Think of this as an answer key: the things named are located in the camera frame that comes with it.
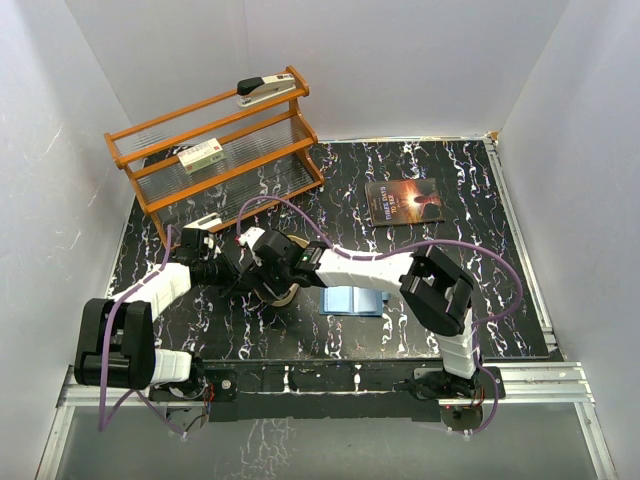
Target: book title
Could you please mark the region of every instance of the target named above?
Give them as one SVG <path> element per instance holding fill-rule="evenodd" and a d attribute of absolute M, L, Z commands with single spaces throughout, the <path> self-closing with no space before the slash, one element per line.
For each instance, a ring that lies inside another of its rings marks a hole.
<path fill-rule="evenodd" d="M 380 187 L 382 197 L 382 208 L 385 220 L 391 220 L 391 216 L 398 211 L 398 205 L 393 195 L 387 193 L 387 187 Z"/>

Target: corrugated translucent panel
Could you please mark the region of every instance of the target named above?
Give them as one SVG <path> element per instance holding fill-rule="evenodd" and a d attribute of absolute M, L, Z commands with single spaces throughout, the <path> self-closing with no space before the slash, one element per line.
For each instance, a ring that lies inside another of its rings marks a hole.
<path fill-rule="evenodd" d="M 134 133 L 133 135 L 120 138 L 115 140 L 116 147 L 122 156 L 129 155 L 163 140 L 167 140 L 168 138 L 181 135 L 195 128 L 215 122 L 242 111 L 243 109 L 238 107 L 237 104 L 239 98 L 240 97 L 237 95 L 234 95 L 233 97 L 146 128 L 140 132 Z M 216 129 L 215 131 L 208 133 L 207 138 L 201 139 L 200 137 L 196 137 L 189 143 L 196 144 L 207 140 L 208 138 L 222 137 L 229 133 L 238 131 L 241 128 L 253 125 L 263 118 L 268 118 L 274 114 L 280 113 L 287 108 L 288 104 L 278 105 L 277 107 L 267 110 L 267 112 L 261 112 L 259 114 L 252 115 L 249 118 L 233 122 L 231 125 L 226 127 Z"/>
<path fill-rule="evenodd" d="M 287 118 L 223 145 L 226 159 L 187 174 L 176 163 L 138 180 L 146 203 L 152 203 L 187 187 L 239 167 L 304 139 L 306 132 L 297 117 Z"/>
<path fill-rule="evenodd" d="M 197 195 L 176 202 L 158 211 L 163 223 L 180 227 L 207 214 L 217 212 L 222 221 L 237 217 L 244 202 L 257 195 L 282 197 L 314 182 L 304 164 L 295 156 L 287 155 L 267 165 L 234 177 Z M 268 203 L 256 202 L 252 209 Z"/>

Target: white box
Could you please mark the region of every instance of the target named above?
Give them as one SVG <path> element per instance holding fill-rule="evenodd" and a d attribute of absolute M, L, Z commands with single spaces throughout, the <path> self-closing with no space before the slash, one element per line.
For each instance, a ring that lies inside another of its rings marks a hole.
<path fill-rule="evenodd" d="M 212 138 L 178 153 L 180 163 L 187 173 L 193 173 L 226 158 L 218 140 Z"/>

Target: wooden frame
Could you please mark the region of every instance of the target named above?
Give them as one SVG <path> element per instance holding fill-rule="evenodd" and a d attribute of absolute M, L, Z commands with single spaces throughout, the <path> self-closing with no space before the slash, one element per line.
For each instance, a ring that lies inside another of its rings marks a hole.
<path fill-rule="evenodd" d="M 160 235 L 160 238 L 162 239 L 162 242 L 165 244 L 165 246 L 166 246 L 167 239 L 166 239 L 162 222 L 158 216 L 158 211 L 160 211 L 161 209 L 171 204 L 184 200 L 192 195 L 196 195 L 200 192 L 203 192 L 204 190 L 207 190 L 215 185 L 219 185 L 220 183 L 226 182 L 232 178 L 238 177 L 251 170 L 264 166 L 286 155 L 294 154 L 300 160 L 300 162 L 304 165 L 304 167 L 307 169 L 307 171 L 313 178 L 313 182 L 311 182 L 310 184 L 306 185 L 305 187 L 295 192 L 292 192 L 286 195 L 283 198 L 291 198 L 311 188 L 324 184 L 325 180 L 324 180 L 324 176 L 322 175 L 322 172 L 320 172 L 320 170 L 316 167 L 316 165 L 311 160 L 311 157 L 309 156 L 309 147 L 314 143 L 317 143 L 318 137 L 316 136 L 315 132 L 313 131 L 311 126 L 308 124 L 308 122 L 302 116 L 302 112 L 300 111 L 300 107 L 298 105 L 298 97 L 309 95 L 309 85 L 307 84 L 305 79 L 302 78 L 302 76 L 298 73 L 298 71 L 292 66 L 288 66 L 284 72 L 280 72 L 280 73 L 290 73 L 294 76 L 295 82 L 296 82 L 296 88 L 294 90 L 287 92 L 286 94 L 272 98 L 270 100 L 264 101 L 262 103 L 259 103 L 253 107 L 249 107 L 241 111 L 238 111 L 236 113 L 233 113 L 231 115 L 227 115 L 224 118 L 221 118 L 213 122 L 207 123 L 205 125 L 201 125 L 197 128 L 188 130 L 181 134 L 173 135 L 167 139 L 162 139 L 151 145 L 145 145 L 144 147 L 132 153 L 126 153 L 123 155 L 118 149 L 118 145 L 116 142 L 126 137 L 139 134 L 148 128 L 161 125 L 170 120 L 176 119 L 184 115 L 188 115 L 204 107 L 207 107 L 217 102 L 234 97 L 236 95 L 236 91 L 229 90 L 228 92 L 222 93 L 212 98 L 208 98 L 198 103 L 194 103 L 193 105 L 189 105 L 187 107 L 181 108 L 174 112 L 167 113 L 158 118 L 141 123 L 140 125 L 136 125 L 134 127 L 128 128 L 121 132 L 117 132 L 114 134 L 109 134 L 109 133 L 104 134 L 107 147 L 109 148 L 109 152 L 111 153 L 111 156 L 113 157 L 115 164 L 119 169 L 124 170 L 127 176 L 129 177 L 129 180 L 131 181 L 131 185 L 133 186 L 133 190 L 136 194 L 136 198 L 138 199 L 138 202 L 140 203 L 140 206 L 143 212 L 151 217 L 154 225 L 158 230 L 158 234 Z M 170 192 L 166 196 L 160 199 L 154 200 L 152 202 L 146 201 L 143 190 L 139 184 L 140 179 L 147 177 L 149 175 L 153 175 L 156 172 L 159 172 L 165 168 L 171 167 L 172 165 L 179 163 L 179 159 L 176 155 L 173 155 L 164 160 L 160 160 L 159 162 L 156 162 L 152 165 L 143 166 L 142 168 L 135 171 L 132 170 L 132 168 L 130 167 L 131 163 L 139 160 L 143 160 L 147 156 L 152 155 L 154 153 L 168 150 L 171 147 L 174 147 L 178 144 L 182 144 L 185 141 L 199 137 L 203 134 L 212 132 L 222 127 L 233 125 L 235 122 L 238 122 L 239 120 L 251 118 L 251 116 L 257 113 L 264 112 L 272 107 L 283 104 L 285 102 L 289 102 L 289 108 L 287 111 L 280 113 L 278 115 L 274 115 L 266 120 L 262 120 L 248 127 L 240 128 L 237 131 L 229 133 L 222 137 L 219 137 L 218 142 L 221 145 L 225 145 L 227 143 L 238 140 L 241 137 L 251 135 L 259 130 L 276 125 L 279 122 L 291 122 L 292 128 L 294 128 L 295 126 L 298 128 L 298 131 L 302 131 L 304 133 L 304 138 L 300 138 L 294 143 L 283 146 L 282 148 L 279 148 L 276 151 L 273 151 L 261 157 L 255 158 L 251 161 L 245 162 L 234 168 L 231 168 L 230 170 L 223 172 L 219 175 L 214 175 L 210 178 L 200 181 L 195 185 L 191 185 L 189 187 L 183 188 L 177 192 Z M 261 205 L 260 207 L 255 208 L 250 212 L 247 212 L 243 216 L 243 218 L 247 218 L 251 215 L 255 215 L 256 213 L 271 207 L 275 203 L 276 202 L 271 202 L 266 205 Z M 218 231 L 223 228 L 226 228 L 234 222 L 235 222 L 235 219 L 232 221 L 227 221 L 222 225 L 218 225 L 214 227 L 212 231 Z"/>

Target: black wire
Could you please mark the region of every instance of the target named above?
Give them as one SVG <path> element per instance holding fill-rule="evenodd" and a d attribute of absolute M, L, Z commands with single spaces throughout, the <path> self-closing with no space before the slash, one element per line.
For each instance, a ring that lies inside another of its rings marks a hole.
<path fill-rule="evenodd" d="M 206 417 L 206 416 L 207 416 L 207 414 L 206 414 L 206 413 L 203 413 L 203 414 L 201 414 L 201 415 L 198 415 L 198 416 L 197 416 L 196 418 L 194 418 L 193 420 L 191 420 L 191 423 L 189 424 L 189 426 L 188 426 L 187 428 L 185 428 L 185 430 L 184 430 L 184 431 L 185 431 L 185 433 L 186 433 L 186 432 L 188 432 L 188 431 L 191 429 L 191 427 L 193 427 L 193 425 L 194 425 L 198 420 L 200 420 L 201 418 Z"/>

